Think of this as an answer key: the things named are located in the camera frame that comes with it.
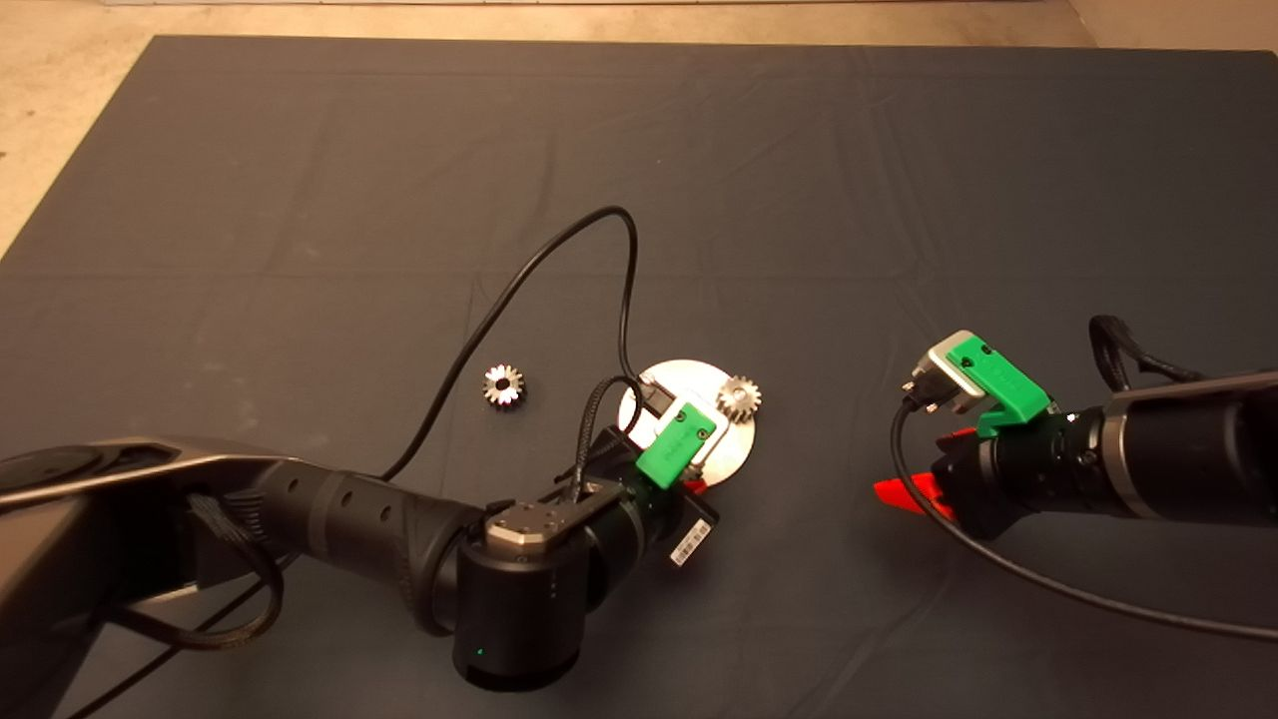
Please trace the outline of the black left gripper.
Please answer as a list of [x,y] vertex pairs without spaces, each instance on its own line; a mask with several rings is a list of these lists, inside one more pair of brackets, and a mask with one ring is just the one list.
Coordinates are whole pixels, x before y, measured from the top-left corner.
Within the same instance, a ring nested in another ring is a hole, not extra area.
[[590,478],[616,483],[620,496],[590,518],[590,568],[633,570],[653,550],[675,550],[697,520],[714,526],[720,513],[703,496],[703,479],[661,488],[636,467],[642,450],[619,427],[590,444]]

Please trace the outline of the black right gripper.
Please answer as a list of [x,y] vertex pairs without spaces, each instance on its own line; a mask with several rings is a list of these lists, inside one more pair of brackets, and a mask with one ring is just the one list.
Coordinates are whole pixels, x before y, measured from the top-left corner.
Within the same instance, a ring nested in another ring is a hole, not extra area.
[[[1082,511],[1079,455],[1082,423],[1049,414],[978,435],[964,427],[935,441],[932,473],[912,474],[912,487],[930,506],[976,540],[994,540],[1033,513]],[[902,478],[875,481],[875,498],[891,508],[924,513]]]

